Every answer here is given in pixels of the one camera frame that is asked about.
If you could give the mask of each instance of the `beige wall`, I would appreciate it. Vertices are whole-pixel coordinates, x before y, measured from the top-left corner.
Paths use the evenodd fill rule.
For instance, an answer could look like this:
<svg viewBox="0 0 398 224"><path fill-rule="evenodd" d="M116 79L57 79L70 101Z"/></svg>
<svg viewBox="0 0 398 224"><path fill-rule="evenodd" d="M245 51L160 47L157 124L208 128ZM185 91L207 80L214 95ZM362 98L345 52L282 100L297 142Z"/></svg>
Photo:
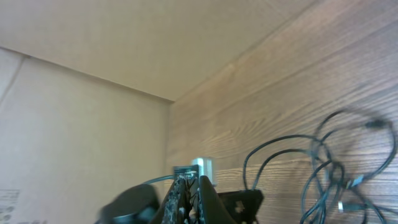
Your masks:
<svg viewBox="0 0 398 224"><path fill-rule="evenodd" d="M93 223L165 174L167 101L1 49L0 95L0 194L20 190L12 223Z"/></svg>
<svg viewBox="0 0 398 224"><path fill-rule="evenodd" d="M0 46L176 100L316 0L2 0Z"/></svg>

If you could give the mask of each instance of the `black cable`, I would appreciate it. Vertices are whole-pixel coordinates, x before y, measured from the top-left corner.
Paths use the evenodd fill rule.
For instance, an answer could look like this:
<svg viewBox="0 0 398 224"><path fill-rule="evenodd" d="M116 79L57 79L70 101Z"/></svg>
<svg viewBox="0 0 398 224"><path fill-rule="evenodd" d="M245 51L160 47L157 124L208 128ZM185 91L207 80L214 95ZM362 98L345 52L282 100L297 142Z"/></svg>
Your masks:
<svg viewBox="0 0 398 224"><path fill-rule="evenodd" d="M156 183L156 182L159 182L159 181L170 180L170 179L174 179L174 175L167 175L167 176L164 176L164 177L154 178L152 180L147 180L147 181L145 181L142 184L153 184L153 183Z"/></svg>
<svg viewBox="0 0 398 224"><path fill-rule="evenodd" d="M348 114L359 114L361 116L365 116L370 118L368 122L365 123L354 123L351 125L343 126L342 128L336 128L332 131L329 131L326 133L322 138L319 138L319 134L321 133L323 127L329 122L332 118L334 118L336 115L341 114L341 113L348 113ZM388 158L383 162L383 164L378 167L375 171L359 175L356 179L348 179L345 177L345 168L344 165L338 161L336 161L333 158L333 155L330 152L330 148L326 145L325 141L334 133L337 133L338 131L341 131L343 129L358 129L358 128L368 128L368 129L388 129L390 134L391 134L391 141L392 141L392 149L391 152L388 156ZM304 138L304 139L309 139L311 140L310 148L309 149L286 149L279 151L277 153L274 153L270 157L268 157L261 165L256 178L254 179L253 187L252 189L255 189L258 182L259 178L261 176L262 171L264 170L265 166L275 157L285 154L285 153L290 153L290 152L300 152L303 154L306 154L311 157L311 162L312 162L312 169L313 173L310 176L310 178L307 180L306 184L303 187L302 191L302 196L301 196L301 209L302 209L302 218L300 220L300 223L304 223L308 218L312 216L312 219L309 221L309 223L319 223L319 224L324 224L326 220L326 215L329 211L328 208L331 208L335 206L341 198L341 195L343 194L344 190L350 190L354 192L354 194L362 201L363 205L362 207L360 205L357 205L357 207L351 206L351 210L354 210L353 208L356 208L356 210L364 210L364 218L362 223L367 223L368 221L368 213L366 209L370 208L374 210L374 212L377 214L379 217L381 223L386 223L386 219L384 218L381 210L387 211L387 212L392 212L397 215L397 212L384 208L384 207L378 207L375 206L370 200L366 199L363 195L360 194L358 190L358 185L361 184L362 182L372 179L374 176L380 174L395 158L395 155L397 154L397 143L396 143L396 134L394 131L394 127L392 125L392 122L388 121L387 119L383 118L382 116L375 115L374 113L366 113L364 111L360 110L349 110L349 109L343 109L336 111L332 113L331 115L327 116L316 128L315 133L313 136L311 135L306 135L306 134L294 134L290 136L282 136L276 139L273 139L271 141L267 141L257 148L255 148L253 151L251 151L248 156L246 157L244 164L243 164L243 184L245 189L248 189L247 181L246 181L246 166L248 164L249 158L256 153L258 150L272 144L278 141L283 141L286 139L293 139L293 138ZM323 149L327 158L327 161L324 162L319 158L319 152L320 149ZM328 175L328 184L325 188L322 187L321 182L318 178L318 173L321 170L325 170ZM307 190L309 189L310 183L315 180L317 184L317 189L318 189L318 194L319 194L319 199L313 205L309 210L305 211L305 199L307 195ZM331 203L329 206L326 205L326 201L329 199L330 196L333 196L333 199L331 200Z"/></svg>

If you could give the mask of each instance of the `black mechanical device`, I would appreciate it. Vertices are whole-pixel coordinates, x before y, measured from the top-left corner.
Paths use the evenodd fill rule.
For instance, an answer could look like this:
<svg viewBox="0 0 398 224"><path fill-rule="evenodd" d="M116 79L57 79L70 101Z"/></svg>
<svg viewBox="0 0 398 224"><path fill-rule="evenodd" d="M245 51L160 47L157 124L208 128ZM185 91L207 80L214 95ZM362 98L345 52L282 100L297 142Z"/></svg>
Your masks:
<svg viewBox="0 0 398 224"><path fill-rule="evenodd" d="M331 129L322 135L322 131L332 118L339 114L360 115L365 118L351 124L344 124ZM354 131L357 129L375 131L385 130L391 142L391 151L380 166L368 173L347 174L344 165L337 161L328 147L326 140L341 130ZM266 146L285 139L307 139L308 149L281 150L266 159L260 167L252 187L246 180L246 166L249 158ZM316 128L313 135L293 134L282 136L267 141L246 157L243 164L243 184L245 190L236 192L217 193L214 160L210 158L198 158L192 166L174 167L174 175L159 177L149 180L141 185L126 190L109 205L103 207L98 223L100 224L250 224L258 223L256 213L261 206L263 196L257 189L262 171L268 162L281 154L286 153L305 154L310 158L313 173L303 186L301 196L302 218L299 223L326 222L327 213L333 208L339 208L340 212L363 212L362 224L369 220L368 211L373 211L381 223L387 223L384 212L398 213L390 208L377 206L367 199L358 188L362 183L380 174L395 158L397 153L396 132L392 121L373 112L342 109L327 116ZM327 175L321 184L320 171ZM158 198L151 183L172 179L174 180L163 203L158 203ZM316 183L318 200L308 209L305 208L307 191L310 183ZM357 201L344 201L343 194L351 191L357 197Z"/></svg>

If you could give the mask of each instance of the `cable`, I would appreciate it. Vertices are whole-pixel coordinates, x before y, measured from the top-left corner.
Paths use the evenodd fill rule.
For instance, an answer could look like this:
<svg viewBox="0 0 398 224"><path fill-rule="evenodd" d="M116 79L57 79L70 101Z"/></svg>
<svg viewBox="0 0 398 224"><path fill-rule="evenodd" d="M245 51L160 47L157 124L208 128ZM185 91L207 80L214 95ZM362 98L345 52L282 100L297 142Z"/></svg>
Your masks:
<svg viewBox="0 0 398 224"><path fill-rule="evenodd" d="M329 131L326 133L322 138L319 138L318 136L320 135L322 129L324 126L335 116L341 114L341 113L347 113L347 114L358 114L367 118L370 118L369 121L367 122L360 122L360 123L353 123L349 124L346 126L343 126L341 128L336 128L333 129L332 131ZM338 131L341 131L343 129L348 129L350 131L354 129L359 129L359 128L367 128L367 129L387 129L390 132L390 139L391 139L391 152L388 156L388 158L383 162L383 164L378 167L375 171L367 173L367 174L362 174L357 176L355 179L349 179L345 177L345 168L344 165L340 162L338 162L336 159L333 158L333 155L330 151L330 148L326 144L326 140L333 134L337 133ZM294 139L294 138L304 138L304 139L309 139L311 140L310 147L309 149L285 149L282 151L279 151L277 153L274 153L270 157L268 157L261 165L256 178L254 179L252 190L257 187L257 184L259 182L260 176L262 171L264 170L265 166L275 157L285 154L285 153L290 153L290 152L299 152L302 154L306 154L311 158L311 163L312 163L312 169L313 173L308 178L306 181L303 190L302 190L302 196L301 196L301 211L302 211L302 217L300 219L300 223L306 222L307 219L312 217L309 220L309 223L319 223L319 224L324 224L326 220L326 215L329 211L329 209L333 206L335 206L338 203L339 198L341 198L342 194L344 193L345 190L350 190L352 191L359 199L362 201L361 204L355 204L355 205L348 205L347 203L344 204L342 202L339 202L339 210L340 206L341 207L346 207L347 211L353 211L353 210L363 210L364 211L364 218L362 223L365 224L368 222L368 213L366 209L372 209L376 213L376 215L379 217L381 223L387 223L386 219L384 218L381 210L384 210L386 212L391 212L396 215L398 215L397 212L389 209L389 208L384 208L384 207L378 207L375 206L370 200L368 200L366 197L364 197L358 190L358 185L363 183L364 181L367 181L369 179L372 179L376 175L380 174L395 158L395 155L397 154L397 143L396 143L396 134L394 131L394 127L392 125L392 122L388 121L386 118L383 118L382 116L374 113L368 113L366 111L360 111L360 110L351 110L351 109L342 109L339 111L336 111L332 113L331 115L327 116L316 128L314 135L306 135L306 134L293 134L289 136L282 136L270 141L267 141L257 148L253 149L246 159L244 160L243 163L243 184L246 190L248 190L248 184L246 180L246 167L248 164L249 158L259 151L260 149L278 142L278 141L283 141L286 139ZM326 155L327 160L323 161L322 159L319 158L319 152L320 149L323 149ZM328 174L328 183L326 187L322 187L321 182L318 178L318 173L324 170ZM319 198L317 202L307 211L305 211L305 199L307 195L307 191L309 189L310 183L312 181L316 182ZM326 202L328 199L332 197L331 203L329 205L326 205Z"/></svg>
<svg viewBox="0 0 398 224"><path fill-rule="evenodd" d="M156 183L156 182L159 182L159 181L170 180L170 179L174 179L174 175L167 175L167 176L164 176L164 177L154 178L152 180L147 180L147 181L145 181L142 184L153 184L153 183Z"/></svg>

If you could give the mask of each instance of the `wooden table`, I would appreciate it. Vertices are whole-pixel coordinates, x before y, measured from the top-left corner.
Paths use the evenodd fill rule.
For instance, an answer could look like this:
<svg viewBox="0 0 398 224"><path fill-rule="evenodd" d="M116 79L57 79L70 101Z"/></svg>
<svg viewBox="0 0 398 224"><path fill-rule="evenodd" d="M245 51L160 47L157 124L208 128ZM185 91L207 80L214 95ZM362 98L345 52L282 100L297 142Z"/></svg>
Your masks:
<svg viewBox="0 0 398 224"><path fill-rule="evenodd" d="M320 1L177 100L166 168L215 157L217 191L243 189L243 161L252 149L286 134L313 134L325 116L347 106L378 111L398 126L398 1ZM340 116L328 128L357 119ZM289 140L260 151L249 161L249 183L271 154L308 144ZM390 150L384 131L345 131L328 144L353 176L376 169ZM299 222L309 161L287 154L265 168L260 223ZM398 160L361 191L377 205L398 209ZM312 187L308 206L316 197ZM342 200L351 199L346 194ZM360 223L362 215L334 209L328 223Z"/></svg>

